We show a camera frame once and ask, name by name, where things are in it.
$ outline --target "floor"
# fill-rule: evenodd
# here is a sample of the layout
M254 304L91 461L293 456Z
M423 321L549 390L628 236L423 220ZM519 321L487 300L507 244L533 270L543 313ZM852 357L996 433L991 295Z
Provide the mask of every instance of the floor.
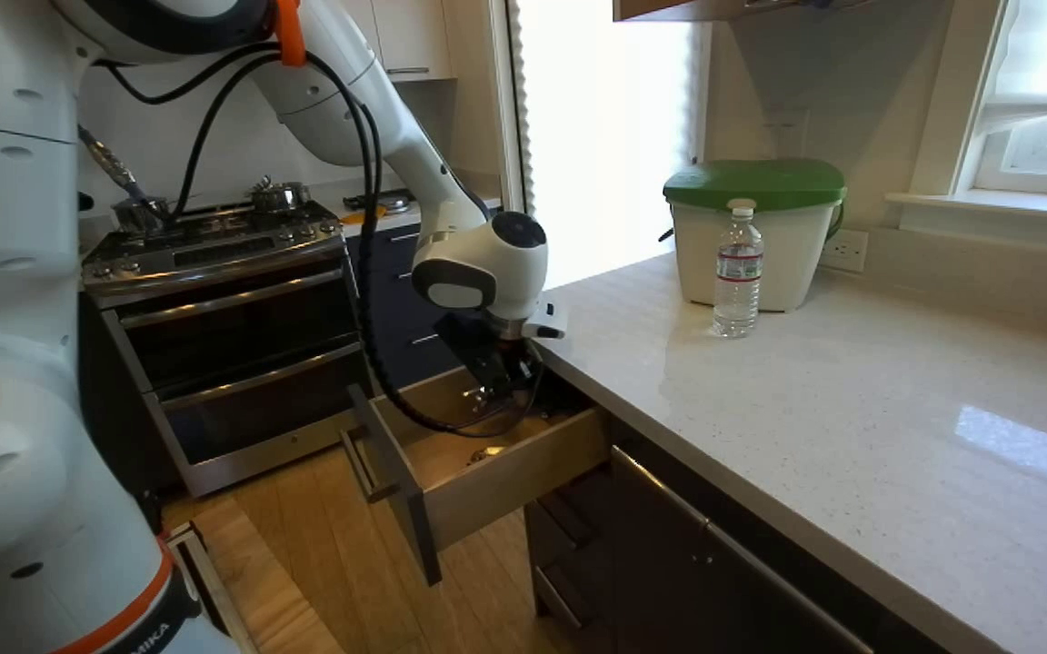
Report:
M519 511L444 547L444 581L425 586L388 504L361 496L342 450L206 502L174 502L166 523L230 496L349 654L576 650L551 621L533 616Z

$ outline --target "dark cabinet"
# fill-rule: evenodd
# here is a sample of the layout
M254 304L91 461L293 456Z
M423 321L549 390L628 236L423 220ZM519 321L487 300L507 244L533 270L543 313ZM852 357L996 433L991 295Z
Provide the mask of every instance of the dark cabinet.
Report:
M639 439L525 514L533 600L579 650L937 650Z
M371 244L371 270L362 270L361 236L347 238L353 260L353 290L361 290L361 276L371 276L371 309L362 321L371 322L377 362L391 384L411 384L458 367L456 353L435 335L435 321L444 313L430 304L411 283L413 244L417 226L382 227Z

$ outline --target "wooden drawer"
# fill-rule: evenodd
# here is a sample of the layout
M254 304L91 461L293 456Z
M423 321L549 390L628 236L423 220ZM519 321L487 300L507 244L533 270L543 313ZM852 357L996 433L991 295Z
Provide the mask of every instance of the wooden drawer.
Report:
M391 502L425 581L444 579L435 551L450 541L607 461L603 412L476 416L462 395L474 384L467 369L448 369L405 395L433 422L496 435L433 433L387 395L353 390L361 428L342 439L347 453L362 494Z

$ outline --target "window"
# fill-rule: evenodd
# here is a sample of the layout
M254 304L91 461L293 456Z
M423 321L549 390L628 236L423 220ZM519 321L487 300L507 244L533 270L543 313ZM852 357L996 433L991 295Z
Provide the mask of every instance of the window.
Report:
M612 20L612 0L510 0L528 210L549 286L658 252L660 184L697 155L708 26Z
M1047 0L1008 0L959 196L1047 196Z

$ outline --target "oven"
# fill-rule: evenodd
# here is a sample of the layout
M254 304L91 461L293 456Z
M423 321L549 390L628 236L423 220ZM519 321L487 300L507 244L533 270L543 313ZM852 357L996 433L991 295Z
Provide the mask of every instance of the oven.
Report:
M353 426L347 390L367 384L367 359L342 238L236 238L174 246L166 276L82 286L82 416L132 491L210 494Z

